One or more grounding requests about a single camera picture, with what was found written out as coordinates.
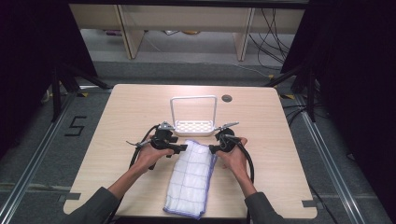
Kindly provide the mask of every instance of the small round object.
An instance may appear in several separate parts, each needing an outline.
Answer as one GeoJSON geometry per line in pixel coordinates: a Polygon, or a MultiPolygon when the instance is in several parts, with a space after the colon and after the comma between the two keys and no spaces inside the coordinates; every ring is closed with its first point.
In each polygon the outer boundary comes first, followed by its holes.
{"type": "Polygon", "coordinates": [[[225,94],[221,96],[221,100],[225,103],[230,103],[233,100],[233,97],[231,95],[225,94]]]}

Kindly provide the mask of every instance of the floor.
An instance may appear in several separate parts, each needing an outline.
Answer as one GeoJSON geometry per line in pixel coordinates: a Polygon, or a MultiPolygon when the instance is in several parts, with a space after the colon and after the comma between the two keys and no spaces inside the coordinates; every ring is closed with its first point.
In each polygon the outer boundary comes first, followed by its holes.
{"type": "MultiPolygon", "coordinates": [[[[254,42],[249,39],[246,58],[243,62],[238,62],[231,34],[202,32],[198,35],[186,35],[177,32],[167,35],[163,31],[148,31],[145,33],[137,57],[134,60],[129,60],[126,57],[120,36],[106,35],[102,30],[81,30],[81,33],[97,70],[103,73],[99,74],[99,77],[103,76],[110,81],[112,77],[120,78],[120,74],[115,74],[116,69],[106,70],[105,67],[109,63],[128,65],[156,63],[157,66],[168,66],[169,64],[168,67],[174,68],[178,73],[184,65],[191,67],[228,65],[234,70],[242,69],[268,81],[271,75],[278,76],[283,60],[282,53],[278,49],[279,41],[276,42],[270,35],[267,37],[267,42],[274,48],[268,47],[266,44],[263,44],[262,47],[265,46],[271,54],[275,55],[275,59],[259,52],[254,42]]],[[[259,45],[262,43],[258,34],[253,34],[252,38],[259,45]]],[[[278,38],[285,46],[290,46],[294,36],[279,35],[278,38]]],[[[294,114],[297,114],[295,106],[304,103],[303,94],[293,95],[290,92],[291,82],[292,78],[277,87],[282,98],[281,103],[285,106],[285,116],[289,120],[294,114]]],[[[108,96],[108,92],[99,91],[90,93],[90,101],[84,97],[75,97],[65,114],[62,125],[67,126],[75,115],[89,114],[82,122],[92,124],[86,125],[84,129],[88,136],[92,136],[95,123],[106,106],[108,96]]],[[[70,98],[70,96],[64,96],[64,100],[67,101],[68,97],[70,98]]],[[[312,193],[317,202],[318,217],[314,220],[288,220],[288,223],[335,223],[331,215],[337,219],[338,223],[391,223],[359,167],[346,156],[347,147],[343,144],[342,137],[338,135],[336,128],[333,127],[326,109],[317,106],[315,111],[316,123],[312,124],[309,118],[302,113],[295,117],[290,125],[290,131],[307,180],[313,186],[312,193]],[[319,130],[317,135],[319,134],[325,139],[324,143],[313,140],[316,130],[319,130]],[[330,153],[334,163],[326,162],[326,158],[329,156],[327,152],[330,153]],[[330,174],[329,169],[332,169],[332,166],[335,166],[335,171],[341,174],[341,180],[345,181],[344,184],[334,184],[340,179],[330,174]],[[347,200],[348,197],[340,195],[339,190],[343,187],[346,187],[344,190],[351,194],[353,203],[358,205],[356,207],[358,210],[352,209],[352,213],[361,212],[364,222],[359,222],[360,218],[356,217],[356,214],[350,214],[350,210],[347,209],[347,205],[350,203],[347,200]]],[[[20,143],[1,160],[1,202],[9,200],[10,192],[14,186],[18,186],[16,183],[21,180],[22,175],[28,172],[25,169],[31,165],[29,162],[36,156],[36,149],[41,146],[47,130],[53,128],[49,120],[50,117],[51,101],[48,101],[36,111],[28,128],[21,135],[20,143]]],[[[60,133],[50,139],[49,150],[42,155],[41,161],[35,166],[36,173],[27,183],[26,193],[17,202],[18,208],[12,211],[13,216],[9,223],[57,223],[64,217],[62,209],[64,195],[70,190],[79,168],[78,164],[84,157],[85,151],[82,148],[88,147],[91,140],[89,137],[83,136],[74,138],[73,141],[70,139],[61,140],[68,132],[70,130],[67,127],[64,129],[61,127],[60,133]]],[[[137,222],[154,223],[154,220],[139,220],[137,222]]]]}

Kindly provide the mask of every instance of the white basket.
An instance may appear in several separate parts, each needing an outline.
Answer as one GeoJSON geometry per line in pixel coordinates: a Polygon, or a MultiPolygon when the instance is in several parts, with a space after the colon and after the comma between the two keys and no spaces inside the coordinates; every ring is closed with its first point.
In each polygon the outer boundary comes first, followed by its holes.
{"type": "Polygon", "coordinates": [[[174,97],[170,101],[172,110],[172,119],[174,122],[175,134],[178,136],[209,136],[215,131],[215,118],[216,118],[216,107],[218,103],[218,98],[215,95],[205,95],[205,96],[178,96],[174,97]],[[174,101],[177,100],[194,100],[208,98],[213,99],[213,118],[212,120],[177,120],[175,118],[175,108],[174,101]]]}

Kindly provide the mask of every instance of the black wall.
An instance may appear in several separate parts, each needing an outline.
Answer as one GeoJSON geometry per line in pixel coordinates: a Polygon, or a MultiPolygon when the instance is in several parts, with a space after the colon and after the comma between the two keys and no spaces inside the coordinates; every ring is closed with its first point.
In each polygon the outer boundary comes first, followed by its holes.
{"type": "Polygon", "coordinates": [[[67,4],[2,1],[0,31],[1,158],[40,105],[57,63],[96,72],[67,4]]]}
{"type": "Polygon", "coordinates": [[[348,148],[396,222],[396,4],[365,2],[339,24],[320,77],[348,148]]]}

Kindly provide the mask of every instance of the folded towel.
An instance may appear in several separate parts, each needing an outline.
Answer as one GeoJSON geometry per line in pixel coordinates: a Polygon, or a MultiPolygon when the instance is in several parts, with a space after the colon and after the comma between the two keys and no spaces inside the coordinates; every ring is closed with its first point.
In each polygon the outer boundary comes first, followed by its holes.
{"type": "Polygon", "coordinates": [[[169,182],[163,211],[200,219],[206,210],[210,177],[217,157],[209,147],[187,140],[169,182]]]}

